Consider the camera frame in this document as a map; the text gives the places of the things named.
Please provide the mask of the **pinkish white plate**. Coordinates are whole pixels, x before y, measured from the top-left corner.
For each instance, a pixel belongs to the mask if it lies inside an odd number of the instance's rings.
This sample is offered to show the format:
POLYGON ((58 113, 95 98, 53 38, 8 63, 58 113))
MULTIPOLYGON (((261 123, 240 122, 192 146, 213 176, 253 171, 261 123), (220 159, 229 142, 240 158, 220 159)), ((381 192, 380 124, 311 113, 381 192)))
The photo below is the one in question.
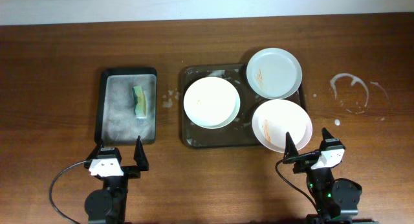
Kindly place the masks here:
POLYGON ((296 149, 309 143, 313 126, 308 113, 289 100, 269 100, 262 103, 252 117, 252 129, 256 139, 266 148, 283 153, 286 134, 289 133, 296 149))

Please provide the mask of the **green yellow sponge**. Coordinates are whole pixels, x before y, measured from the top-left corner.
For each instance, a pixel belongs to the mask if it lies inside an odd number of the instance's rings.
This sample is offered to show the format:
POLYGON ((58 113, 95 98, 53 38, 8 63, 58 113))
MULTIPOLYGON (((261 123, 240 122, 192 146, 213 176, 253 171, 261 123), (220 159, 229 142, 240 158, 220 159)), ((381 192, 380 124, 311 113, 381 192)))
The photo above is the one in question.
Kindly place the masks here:
POLYGON ((146 118, 146 97, 141 85, 132 88, 134 100, 134 112, 136 118, 146 118))

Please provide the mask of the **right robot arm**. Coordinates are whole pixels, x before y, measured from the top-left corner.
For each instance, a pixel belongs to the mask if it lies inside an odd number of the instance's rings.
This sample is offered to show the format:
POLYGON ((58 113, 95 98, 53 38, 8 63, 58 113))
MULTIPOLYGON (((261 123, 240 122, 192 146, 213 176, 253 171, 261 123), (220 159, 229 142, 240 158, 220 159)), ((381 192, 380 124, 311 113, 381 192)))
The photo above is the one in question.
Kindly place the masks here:
POLYGON ((344 178, 335 179, 332 169, 342 162, 345 146, 326 128, 321 131, 322 141, 317 150, 299 154, 290 133, 285 135, 285 152, 278 164, 293 164, 294 174, 305 173, 309 194, 305 197, 315 208, 306 223, 352 223, 358 214, 362 187, 344 178))

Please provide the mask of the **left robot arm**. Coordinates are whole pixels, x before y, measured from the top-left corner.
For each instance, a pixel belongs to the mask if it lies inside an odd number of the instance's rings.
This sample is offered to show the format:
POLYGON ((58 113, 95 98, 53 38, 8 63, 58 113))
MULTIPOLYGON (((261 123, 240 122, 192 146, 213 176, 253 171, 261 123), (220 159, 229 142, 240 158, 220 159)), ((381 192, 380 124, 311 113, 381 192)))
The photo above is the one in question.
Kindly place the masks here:
POLYGON ((136 140, 133 154, 134 165, 122 166, 122 156, 116 147, 105 147, 98 143, 87 157, 85 168, 103 182, 103 187, 91 192, 85 200, 85 212, 89 223, 124 223, 128 193, 128 182, 138 179, 149 170, 142 140, 136 140))

